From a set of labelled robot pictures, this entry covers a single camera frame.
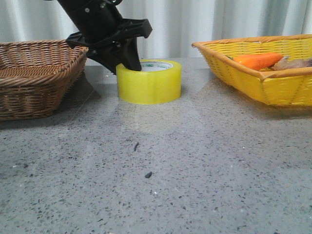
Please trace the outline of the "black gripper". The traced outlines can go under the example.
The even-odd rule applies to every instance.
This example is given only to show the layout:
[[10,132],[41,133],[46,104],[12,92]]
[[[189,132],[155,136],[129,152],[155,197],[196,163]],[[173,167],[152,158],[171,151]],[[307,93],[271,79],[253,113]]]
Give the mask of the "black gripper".
[[[87,58],[103,65],[114,75],[120,63],[129,70],[141,71],[137,38],[148,38],[151,34],[148,19],[123,18],[117,9],[120,0],[59,0],[58,3],[78,29],[66,39],[71,48],[90,48]],[[120,59],[106,47],[121,50]]]

